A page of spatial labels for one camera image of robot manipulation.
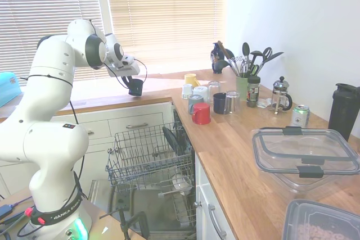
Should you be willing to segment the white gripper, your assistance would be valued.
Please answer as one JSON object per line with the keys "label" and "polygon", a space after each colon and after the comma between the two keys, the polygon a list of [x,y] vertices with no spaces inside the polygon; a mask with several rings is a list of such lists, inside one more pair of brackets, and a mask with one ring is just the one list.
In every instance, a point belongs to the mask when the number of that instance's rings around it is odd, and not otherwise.
{"label": "white gripper", "polygon": [[121,83],[124,87],[130,87],[130,81],[134,80],[132,76],[140,73],[139,65],[135,61],[121,67],[115,67],[113,64],[108,63],[108,67],[109,75],[111,77],[121,77]]}

